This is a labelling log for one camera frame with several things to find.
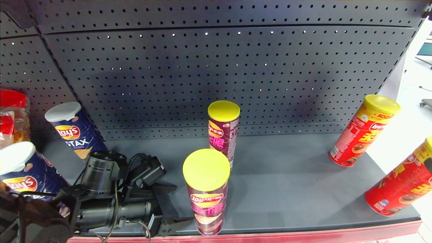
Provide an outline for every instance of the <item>purple chip can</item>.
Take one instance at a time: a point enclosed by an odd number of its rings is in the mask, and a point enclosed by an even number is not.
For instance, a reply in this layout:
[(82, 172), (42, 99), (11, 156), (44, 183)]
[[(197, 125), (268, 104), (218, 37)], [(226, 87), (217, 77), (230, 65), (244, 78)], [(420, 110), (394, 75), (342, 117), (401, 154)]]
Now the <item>purple chip can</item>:
[[(0, 179), (12, 190), (20, 192), (46, 192), (57, 194), (69, 183), (55, 167), (36, 150), (31, 142), (19, 142), (0, 150)], [(31, 195), (33, 199), (52, 200), (51, 197)], [(60, 213), (69, 214), (62, 206)]]
[(91, 151), (108, 151), (104, 141), (78, 102), (67, 102), (47, 111), (45, 119), (84, 162)]

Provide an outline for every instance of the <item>lay's stax can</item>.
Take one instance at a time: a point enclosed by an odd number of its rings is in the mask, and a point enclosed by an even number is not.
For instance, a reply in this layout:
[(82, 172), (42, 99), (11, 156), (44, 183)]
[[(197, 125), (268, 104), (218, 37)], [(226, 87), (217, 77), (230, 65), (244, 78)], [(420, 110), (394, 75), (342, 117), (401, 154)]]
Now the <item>lay's stax can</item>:
[(216, 150), (197, 150), (184, 161), (183, 176), (195, 224), (204, 236), (217, 235), (222, 230), (229, 174), (228, 159)]
[(49, 109), (45, 119), (51, 122), (66, 144), (82, 160), (86, 159), (90, 151), (108, 150), (95, 125), (78, 102), (67, 102)]
[(392, 216), (430, 192), (432, 192), (432, 136), (365, 192), (365, 199), (373, 211), (383, 216)]
[[(16, 192), (46, 192), (57, 194), (69, 184), (54, 166), (39, 153), (31, 142), (19, 142), (0, 150), (0, 178)], [(49, 201), (53, 198), (30, 195), (33, 199)], [(60, 214), (69, 214), (69, 208), (61, 206)]]
[(223, 153), (232, 168), (240, 107), (231, 101), (219, 100), (209, 105), (208, 113), (210, 148)]
[(399, 111), (400, 105), (396, 101), (367, 95), (329, 152), (330, 158), (340, 166), (352, 167)]

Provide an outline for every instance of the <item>store shelf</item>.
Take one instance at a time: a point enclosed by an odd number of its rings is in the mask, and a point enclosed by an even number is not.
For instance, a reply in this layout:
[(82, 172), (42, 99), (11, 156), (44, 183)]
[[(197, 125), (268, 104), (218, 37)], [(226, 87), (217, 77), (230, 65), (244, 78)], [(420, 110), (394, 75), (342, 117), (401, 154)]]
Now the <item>store shelf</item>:
[[(420, 222), (411, 206), (393, 217), (380, 216), (369, 208), (363, 192), (384, 173), (367, 154), (352, 168), (332, 162), (327, 152), (338, 137), (339, 134), (239, 137), (221, 234), (343, 230)], [(172, 205), (166, 198), (159, 198), (165, 216), (193, 216), (181, 167), (188, 154), (208, 146), (206, 138), (121, 140), (106, 144), (128, 157), (136, 153), (157, 156), (168, 171), (162, 180), (178, 186), (169, 195)], [(39, 150), (70, 182), (84, 167), (63, 142), (48, 143)], [(198, 232), (190, 225), (177, 234)], [(142, 236), (143, 232), (139, 226), (130, 225), (114, 235)]]

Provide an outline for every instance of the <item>red chip can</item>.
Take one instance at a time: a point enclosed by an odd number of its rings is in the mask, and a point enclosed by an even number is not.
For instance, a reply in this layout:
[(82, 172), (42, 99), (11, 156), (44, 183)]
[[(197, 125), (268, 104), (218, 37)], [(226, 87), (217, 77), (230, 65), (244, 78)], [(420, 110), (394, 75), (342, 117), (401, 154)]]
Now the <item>red chip can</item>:
[(430, 192), (432, 192), (432, 136), (365, 192), (365, 199), (373, 211), (389, 217)]
[(330, 158), (340, 166), (352, 167), (399, 111), (400, 105), (396, 101), (367, 95), (329, 152)]

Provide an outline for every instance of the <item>plastic snack bag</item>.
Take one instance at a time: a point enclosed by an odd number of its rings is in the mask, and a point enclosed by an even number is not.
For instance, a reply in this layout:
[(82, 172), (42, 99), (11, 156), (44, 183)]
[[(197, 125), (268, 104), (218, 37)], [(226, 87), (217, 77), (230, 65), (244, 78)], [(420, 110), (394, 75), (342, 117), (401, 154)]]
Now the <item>plastic snack bag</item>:
[(25, 94), (0, 89), (0, 149), (13, 143), (30, 141), (30, 100)]
[(13, 143), (14, 112), (0, 112), (0, 149)]

